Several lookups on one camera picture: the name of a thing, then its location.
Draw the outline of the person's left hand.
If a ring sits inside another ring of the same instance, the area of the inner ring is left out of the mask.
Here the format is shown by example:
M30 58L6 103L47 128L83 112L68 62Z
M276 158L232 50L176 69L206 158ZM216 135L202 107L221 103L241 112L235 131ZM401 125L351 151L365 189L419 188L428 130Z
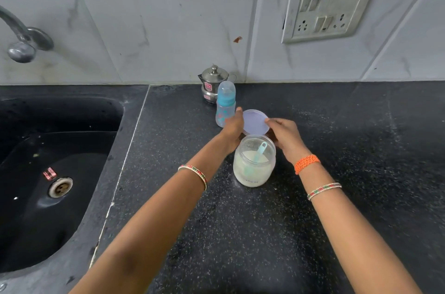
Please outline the person's left hand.
M225 127L218 135L219 146L225 156L236 150L240 144L243 128L236 128L234 116L226 120Z

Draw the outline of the person's right hand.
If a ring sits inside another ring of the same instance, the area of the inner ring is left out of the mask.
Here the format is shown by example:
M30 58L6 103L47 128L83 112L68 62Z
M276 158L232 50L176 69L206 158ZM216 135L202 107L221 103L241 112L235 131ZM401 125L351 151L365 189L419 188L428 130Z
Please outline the person's right hand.
M311 154L304 144L294 121L282 118L273 119L280 119L282 122L282 132L279 138L271 139L273 139L275 146L281 149L289 163L294 165L299 159Z

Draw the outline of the translucent purple round lid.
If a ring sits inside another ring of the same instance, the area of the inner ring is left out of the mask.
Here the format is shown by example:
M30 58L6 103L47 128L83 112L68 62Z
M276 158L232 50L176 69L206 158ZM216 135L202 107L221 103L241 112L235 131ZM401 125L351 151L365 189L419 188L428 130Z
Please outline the translucent purple round lid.
M265 122L267 115L259 110L248 109L243 111L243 134L265 135L269 131L269 126Z

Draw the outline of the person's left forearm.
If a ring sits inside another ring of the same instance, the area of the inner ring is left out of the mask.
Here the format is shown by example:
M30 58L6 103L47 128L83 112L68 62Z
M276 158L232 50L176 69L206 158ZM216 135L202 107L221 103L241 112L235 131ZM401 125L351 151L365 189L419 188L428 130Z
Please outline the person's left forearm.
M218 135L135 213L69 294L145 294L226 158Z

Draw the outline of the person's right forearm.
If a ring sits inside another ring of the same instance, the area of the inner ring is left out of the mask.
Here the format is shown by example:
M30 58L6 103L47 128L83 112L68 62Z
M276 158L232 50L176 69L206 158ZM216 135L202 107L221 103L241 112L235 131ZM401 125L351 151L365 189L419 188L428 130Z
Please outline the person's right forearm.
M422 294L381 235L342 189L310 201L356 294Z

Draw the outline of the blue baby feeding bottle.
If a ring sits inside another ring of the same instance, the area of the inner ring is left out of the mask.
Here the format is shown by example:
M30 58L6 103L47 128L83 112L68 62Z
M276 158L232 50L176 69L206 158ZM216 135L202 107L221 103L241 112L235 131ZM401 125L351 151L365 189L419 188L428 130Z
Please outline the blue baby feeding bottle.
M236 111L236 88L233 82L226 80L220 83L216 105L216 123L224 128L226 120L233 117Z

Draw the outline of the teal plastic scoop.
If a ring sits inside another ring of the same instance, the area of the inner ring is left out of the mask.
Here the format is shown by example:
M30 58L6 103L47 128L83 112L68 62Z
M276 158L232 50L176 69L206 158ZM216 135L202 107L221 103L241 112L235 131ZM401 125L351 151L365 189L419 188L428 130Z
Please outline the teal plastic scoop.
M268 147L268 143L267 142L262 142L258 149L256 151L250 150L250 151L245 151L244 155L246 156L246 158L250 161L250 163L248 163L246 165L246 167L244 168L244 174L247 177L251 177L252 174L254 174L254 169L257 164L262 164L263 161L263 153L264 151L267 149Z

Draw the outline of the clear plastic powder jar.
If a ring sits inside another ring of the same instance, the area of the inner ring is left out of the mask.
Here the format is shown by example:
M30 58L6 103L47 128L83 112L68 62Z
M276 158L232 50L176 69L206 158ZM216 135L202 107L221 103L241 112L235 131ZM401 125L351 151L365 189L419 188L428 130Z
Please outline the clear plastic powder jar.
M239 183L249 188L267 182L275 167L276 147L265 135L244 137L235 150L233 172Z

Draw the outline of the small steel pot with lid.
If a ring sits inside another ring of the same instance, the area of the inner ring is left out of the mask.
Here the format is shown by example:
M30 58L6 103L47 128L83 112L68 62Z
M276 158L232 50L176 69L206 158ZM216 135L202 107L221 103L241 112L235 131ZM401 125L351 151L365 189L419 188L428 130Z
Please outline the small steel pot with lid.
M202 83L201 91L204 99L209 103L216 104L220 83L227 80L234 83L237 76L214 64L199 74L198 78Z

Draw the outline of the white milk powder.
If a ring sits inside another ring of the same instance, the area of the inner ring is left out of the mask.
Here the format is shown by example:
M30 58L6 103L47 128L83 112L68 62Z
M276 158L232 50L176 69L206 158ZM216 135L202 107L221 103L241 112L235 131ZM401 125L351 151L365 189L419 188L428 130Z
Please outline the white milk powder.
M233 162L235 178L242 185L255 188L265 184L270 178L275 167L275 158L269 160L264 154L257 157L257 151L236 151Z

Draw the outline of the orange braided wrist thread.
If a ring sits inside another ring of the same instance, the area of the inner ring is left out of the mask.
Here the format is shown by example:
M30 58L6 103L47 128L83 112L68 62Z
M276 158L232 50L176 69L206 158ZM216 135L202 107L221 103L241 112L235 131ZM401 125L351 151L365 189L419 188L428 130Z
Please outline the orange braided wrist thread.
M295 164L294 164L294 171L296 175L299 175L299 173L301 171L303 171L305 168L307 168L308 166L310 166L311 164L315 164L315 163L320 163L319 158L314 155L314 154L310 154L308 156L305 156L301 159L299 159Z

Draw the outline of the beaded bangle on right wrist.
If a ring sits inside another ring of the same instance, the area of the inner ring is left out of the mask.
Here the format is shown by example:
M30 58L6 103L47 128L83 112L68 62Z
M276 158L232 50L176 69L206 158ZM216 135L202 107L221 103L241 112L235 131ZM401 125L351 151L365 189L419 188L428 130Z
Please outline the beaded bangle on right wrist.
M333 190L333 189L337 189L337 188L339 188L339 189L342 188L342 185L341 185L340 183L338 183L338 182L330 183L330 184L326 184L326 185L320 186L320 187L318 187L317 189L315 189L315 190L313 190L312 192L310 192L310 193L307 195L307 199L308 199L308 201L312 201L312 198L315 197L316 195L318 195L318 194L320 194L320 193L323 193L323 192L325 192L325 191Z

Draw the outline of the steel sink drain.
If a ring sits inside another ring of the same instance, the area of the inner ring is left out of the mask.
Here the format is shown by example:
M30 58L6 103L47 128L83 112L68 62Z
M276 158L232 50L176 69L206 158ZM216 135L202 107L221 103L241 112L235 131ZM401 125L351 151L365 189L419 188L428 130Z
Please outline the steel sink drain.
M57 199L65 196L73 187L73 179L69 177L61 177L54 181L49 189L48 196L53 199Z

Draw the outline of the white wall switch socket panel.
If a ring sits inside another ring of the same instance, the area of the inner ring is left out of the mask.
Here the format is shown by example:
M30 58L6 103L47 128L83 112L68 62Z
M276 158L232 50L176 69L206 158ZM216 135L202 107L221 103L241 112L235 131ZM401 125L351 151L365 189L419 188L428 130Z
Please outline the white wall switch socket panel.
M288 0L282 44L351 36L370 0Z

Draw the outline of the steel wall tap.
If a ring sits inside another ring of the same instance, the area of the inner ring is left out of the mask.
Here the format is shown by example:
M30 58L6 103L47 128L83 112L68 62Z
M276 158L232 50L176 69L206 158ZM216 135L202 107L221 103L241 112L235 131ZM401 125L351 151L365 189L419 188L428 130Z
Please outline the steel wall tap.
M18 41L10 44L7 54L17 63L32 62L38 50L51 51L54 49L53 39L43 30L27 27L12 12L0 5L0 18L10 27Z

